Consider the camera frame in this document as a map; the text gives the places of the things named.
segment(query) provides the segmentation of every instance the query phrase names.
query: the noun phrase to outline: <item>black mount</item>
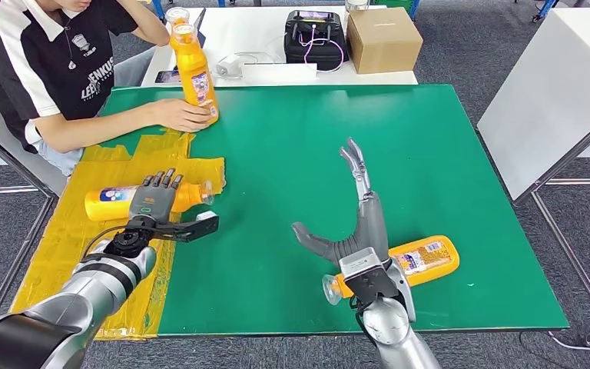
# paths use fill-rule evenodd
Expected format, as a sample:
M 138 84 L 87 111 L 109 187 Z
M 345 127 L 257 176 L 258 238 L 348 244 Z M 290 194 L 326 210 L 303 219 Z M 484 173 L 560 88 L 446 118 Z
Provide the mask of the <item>black mount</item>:
M 155 238 L 176 242 L 191 242 L 218 229 L 218 215 L 212 211 L 198 215 L 195 221 L 186 223 L 157 224 L 148 216 L 137 215 L 117 233 L 105 247 L 105 254 L 136 258 L 141 250 Z

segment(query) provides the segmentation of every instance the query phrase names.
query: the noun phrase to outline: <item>robotic arm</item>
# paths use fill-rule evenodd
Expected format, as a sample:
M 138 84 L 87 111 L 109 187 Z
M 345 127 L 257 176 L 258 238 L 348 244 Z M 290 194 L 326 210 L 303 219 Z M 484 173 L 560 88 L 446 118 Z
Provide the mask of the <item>robotic arm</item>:
M 340 149 L 340 156 L 356 181 L 355 231 L 342 241 L 314 236 L 299 222 L 293 223 L 293 231 L 304 247 L 340 267 L 356 298 L 352 305 L 356 320 L 376 347 L 384 369 L 440 369 L 426 342 L 411 327 L 416 318 L 413 296 L 403 269 L 388 255 L 381 201 L 370 188 L 363 153 L 351 138 L 347 147 Z
M 217 230 L 218 216 L 212 211 L 199 214 L 196 221 L 168 223 L 182 179 L 178 175 L 171 182 L 173 173 L 169 169 L 165 176 L 160 171 L 145 178 L 124 230 L 83 255 L 57 294 L 0 317 L 0 369 L 79 368 L 105 318 L 118 311 L 152 271 L 157 255 L 148 242 L 193 241 Z

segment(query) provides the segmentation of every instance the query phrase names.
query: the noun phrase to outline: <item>robot finger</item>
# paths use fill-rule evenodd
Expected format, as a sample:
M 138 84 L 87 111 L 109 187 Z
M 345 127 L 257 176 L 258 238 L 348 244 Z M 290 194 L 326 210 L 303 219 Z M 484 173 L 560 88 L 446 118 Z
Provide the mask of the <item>robot finger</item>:
M 304 224 L 295 222 L 291 225 L 297 241 L 302 246 L 308 248 L 314 254 L 326 258 L 334 264 L 338 264 L 338 260 L 329 259 L 331 242 L 312 235 Z
M 356 193 L 358 194 L 359 201 L 362 201 L 366 195 L 370 192 L 370 187 L 365 181 L 365 176 L 361 170 L 360 164 L 357 159 L 347 151 L 345 148 L 340 148 L 340 156 L 342 156 L 347 164 L 350 166 L 352 176 L 356 182 Z
M 171 177 L 173 177 L 173 173 L 175 172 L 175 168 L 169 168 L 164 176 L 164 180 L 161 182 L 161 186 L 167 188 L 168 185 L 171 183 Z
M 150 185 L 151 181 L 152 181 L 152 175 L 148 175 L 148 176 L 147 176 L 147 177 L 144 179 L 144 183 L 142 183 L 141 185 L 142 185 L 142 186 L 148 186 L 148 185 Z
M 182 175 L 176 175 L 171 187 L 177 190 L 177 187 L 180 186 L 180 182 L 182 182 Z
M 367 168 L 365 168 L 365 159 L 363 159 L 363 151 L 351 137 L 347 139 L 347 147 L 349 149 L 349 152 L 358 162 L 359 169 L 363 173 L 363 178 L 365 178 L 365 184 L 368 188 L 370 188 L 370 178 L 367 176 Z
M 161 182 L 161 178 L 164 176 L 164 171 L 158 171 L 157 174 L 154 175 L 153 178 L 153 187 L 159 187 L 159 183 Z

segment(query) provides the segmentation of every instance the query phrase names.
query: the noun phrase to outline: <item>gray carpet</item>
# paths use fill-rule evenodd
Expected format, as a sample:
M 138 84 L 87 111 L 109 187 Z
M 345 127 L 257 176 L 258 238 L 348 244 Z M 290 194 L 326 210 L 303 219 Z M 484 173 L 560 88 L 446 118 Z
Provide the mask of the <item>gray carpet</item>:
M 215 0 L 182 1 L 184 6 L 216 6 Z M 420 83 L 454 85 L 467 115 L 476 123 L 536 30 L 530 18 L 534 2 L 520 0 L 422 0 L 416 24 L 424 46 L 416 66 Z M 289 2 L 288 4 L 341 4 Z M 238 6 L 251 0 L 239 0 Z M 264 1 L 264 5 L 283 5 Z M 131 36 L 113 38 L 117 61 L 143 51 L 148 44 Z M 12 173 L 0 168 L 0 185 L 16 185 Z M 578 159 L 563 177 L 590 177 L 590 159 Z M 541 194 L 566 237 L 590 272 L 590 187 L 546 187 Z M 38 194 L 0 197 L 0 277 L 12 250 L 32 223 Z M 12 209 L 20 221 L 12 221 Z M 590 299 L 532 201 L 515 208 L 537 258 L 572 326 L 557 333 L 577 344 L 590 333 Z M 445 368 L 558 368 L 530 354 L 517 333 L 424 334 Z M 526 347 L 562 367 L 590 369 L 590 352 L 559 347 L 544 333 L 523 334 Z M 364 337 L 185 338 L 144 342 L 96 342 L 85 367 L 164 368 L 377 368 Z

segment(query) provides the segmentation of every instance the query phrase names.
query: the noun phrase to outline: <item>green table surface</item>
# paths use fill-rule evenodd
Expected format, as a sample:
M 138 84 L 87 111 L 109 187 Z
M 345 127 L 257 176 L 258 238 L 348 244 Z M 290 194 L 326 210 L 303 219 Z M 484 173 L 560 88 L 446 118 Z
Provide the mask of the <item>green table surface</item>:
M 179 88 L 112 92 L 105 114 Z M 177 244 L 162 334 L 358 331 L 320 279 L 338 272 L 297 243 L 302 221 L 329 239 L 356 220 L 356 189 L 338 149 L 363 149 L 391 247 L 444 234 L 453 273 L 413 288 L 420 331 L 557 328 L 568 323 L 469 119 L 448 85 L 219 88 L 220 120 L 197 134 L 193 158 L 225 157 L 227 186 L 214 234 Z M 106 145 L 133 151 L 132 132 Z M 184 219 L 194 216 L 192 209 Z

